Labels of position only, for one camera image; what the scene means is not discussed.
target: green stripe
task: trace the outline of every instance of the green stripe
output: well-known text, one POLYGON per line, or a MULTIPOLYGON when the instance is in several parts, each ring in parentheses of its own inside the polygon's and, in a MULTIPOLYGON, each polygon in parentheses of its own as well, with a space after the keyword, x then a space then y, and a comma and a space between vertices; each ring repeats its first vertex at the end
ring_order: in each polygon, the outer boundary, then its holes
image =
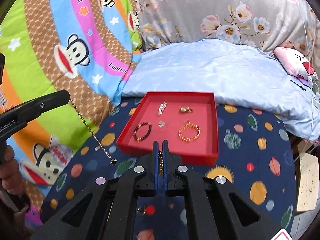
MULTIPOLYGON (((24 0, 16 0, 2 25, 0 46, 6 56, 5 67, 10 81, 23 102, 56 92, 45 77, 29 39, 24 13, 24 0), (15 51, 8 48, 12 39, 20 38, 21 46, 15 51)), ((89 138, 90 133, 72 106, 66 105, 42 114, 37 118, 39 124, 61 143, 78 150, 89 138)), ((96 127, 86 120, 90 127, 96 127)))
MULTIPOLYGON (((133 11, 132 4, 131 4, 130 0, 120 0, 120 1, 123 4, 124 10, 125 10, 127 15, 128 15, 129 12, 133 11)), ((141 44, 141 39, 140 39, 140 36, 139 36, 138 32, 137 31, 133 32, 133 31, 130 30, 130 28, 128 28, 128 31, 129 31, 129 34, 130 34, 130 37, 131 37, 131 42, 132 43, 134 43, 134 42, 138 43, 138 46, 136 48, 134 48, 134 50, 139 50, 141 48, 142 44, 141 44)))

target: floral bedsheet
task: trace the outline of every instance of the floral bedsheet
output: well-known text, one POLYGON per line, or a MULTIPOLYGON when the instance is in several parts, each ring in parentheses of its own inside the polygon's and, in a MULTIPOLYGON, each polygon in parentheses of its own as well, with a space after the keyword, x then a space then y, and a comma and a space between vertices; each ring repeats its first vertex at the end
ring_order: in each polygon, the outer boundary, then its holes
POLYGON ((217 38, 312 56, 316 15, 306 0, 136 0, 147 50, 217 38))

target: black and gold bracelet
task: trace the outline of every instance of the black and gold bracelet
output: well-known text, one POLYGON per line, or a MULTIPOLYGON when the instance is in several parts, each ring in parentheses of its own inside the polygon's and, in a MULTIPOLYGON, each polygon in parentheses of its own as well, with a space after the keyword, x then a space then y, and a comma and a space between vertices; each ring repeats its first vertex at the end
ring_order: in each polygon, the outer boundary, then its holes
POLYGON ((143 141, 145 140, 151 133, 151 122, 143 122, 143 123, 140 123, 135 129, 134 129, 134 132, 133 132, 133 137, 135 138, 135 140, 137 142, 140 142, 140 141, 143 141), (149 129, 148 129, 148 132, 146 133, 145 136, 143 137, 137 137, 137 131, 139 130, 140 127, 144 126, 144 125, 148 125, 149 126, 149 129))

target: white sticker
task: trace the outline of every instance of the white sticker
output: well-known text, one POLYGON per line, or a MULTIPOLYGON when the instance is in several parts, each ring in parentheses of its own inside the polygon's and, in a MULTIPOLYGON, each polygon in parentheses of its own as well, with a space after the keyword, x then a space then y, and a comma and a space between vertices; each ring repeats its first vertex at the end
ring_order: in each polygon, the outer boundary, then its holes
POLYGON ((292 240, 288 232, 282 228, 271 240, 292 240))

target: orange stripe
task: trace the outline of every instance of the orange stripe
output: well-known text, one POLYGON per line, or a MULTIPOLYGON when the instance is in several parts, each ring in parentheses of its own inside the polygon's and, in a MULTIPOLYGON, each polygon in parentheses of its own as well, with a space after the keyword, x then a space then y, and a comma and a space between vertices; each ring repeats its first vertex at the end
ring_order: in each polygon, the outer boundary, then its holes
MULTIPOLYGON (((1 89, 3 95, 8 100, 6 106, 17 106, 22 103, 19 95, 16 93, 16 90, 10 82, 8 73, 5 68, 3 71, 3 82, 1 85, 1 89)), ((42 143, 43 145, 48 147, 51 136, 39 125, 36 120, 33 120, 28 123, 27 127, 15 133, 12 137, 18 144, 20 149, 24 152, 24 154, 30 160, 35 160, 33 155, 34 144, 42 143)))
POLYGON ((120 0, 115 0, 115 5, 116 5, 116 8, 117 8, 118 12, 120 13, 122 19, 126 23, 127 22, 127 13, 124 10, 123 4, 121 3, 120 0))

